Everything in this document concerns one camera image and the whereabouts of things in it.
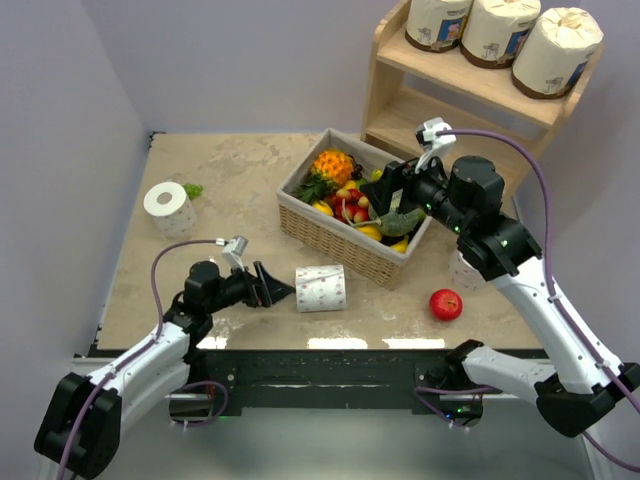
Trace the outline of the floral paper roll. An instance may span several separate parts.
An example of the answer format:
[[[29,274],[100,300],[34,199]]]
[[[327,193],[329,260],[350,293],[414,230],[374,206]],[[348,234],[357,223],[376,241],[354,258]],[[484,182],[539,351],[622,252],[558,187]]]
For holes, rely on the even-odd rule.
[[[452,283],[462,289],[477,291],[486,284],[482,275],[472,267],[458,250],[454,250],[448,263]]]
[[[195,209],[184,187],[176,182],[151,187],[144,196],[143,208],[156,229],[167,238],[186,238],[194,230]]]
[[[297,268],[295,294],[300,313],[345,310],[347,289],[344,266],[338,264]]]

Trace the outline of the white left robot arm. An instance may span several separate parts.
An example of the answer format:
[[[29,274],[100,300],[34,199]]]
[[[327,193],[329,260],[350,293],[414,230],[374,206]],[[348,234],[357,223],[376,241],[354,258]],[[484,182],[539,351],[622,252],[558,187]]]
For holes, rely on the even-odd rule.
[[[99,476],[114,458],[121,436],[166,395],[200,390],[207,368],[198,345],[214,313],[243,303],[269,308],[294,293],[261,262],[255,270],[234,268],[223,277],[216,263],[194,264],[160,324],[110,363],[57,384],[34,440],[35,451],[85,479]]]

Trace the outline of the brown-topped paper roll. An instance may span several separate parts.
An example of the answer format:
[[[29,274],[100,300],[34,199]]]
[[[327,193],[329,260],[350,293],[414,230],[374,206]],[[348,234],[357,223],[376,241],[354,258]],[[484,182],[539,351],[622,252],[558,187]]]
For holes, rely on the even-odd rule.
[[[474,1],[461,39],[461,53],[480,68],[510,68],[540,12],[538,0]]]

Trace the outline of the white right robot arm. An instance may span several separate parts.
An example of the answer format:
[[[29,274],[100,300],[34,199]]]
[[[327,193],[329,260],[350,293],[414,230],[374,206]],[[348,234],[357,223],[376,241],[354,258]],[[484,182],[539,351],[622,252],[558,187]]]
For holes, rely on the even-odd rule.
[[[447,358],[448,386],[466,393],[482,385],[514,395],[573,438],[638,387],[639,366],[621,362],[580,317],[566,321],[575,310],[557,305],[557,294],[549,291],[541,247],[524,225],[501,211],[504,185],[491,161],[464,156],[451,171],[439,158],[422,169],[391,162],[361,191],[378,215],[391,212],[398,197],[401,212],[415,207],[454,232],[464,260],[516,308],[549,358],[534,364],[469,340]]]

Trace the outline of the paper roll edge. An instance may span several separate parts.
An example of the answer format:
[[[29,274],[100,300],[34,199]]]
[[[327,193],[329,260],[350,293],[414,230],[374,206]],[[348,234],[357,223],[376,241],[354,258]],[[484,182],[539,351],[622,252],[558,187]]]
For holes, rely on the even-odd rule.
[[[550,8],[540,15],[512,65],[512,82],[533,99],[557,99],[582,76],[603,41],[591,14],[577,7]]]

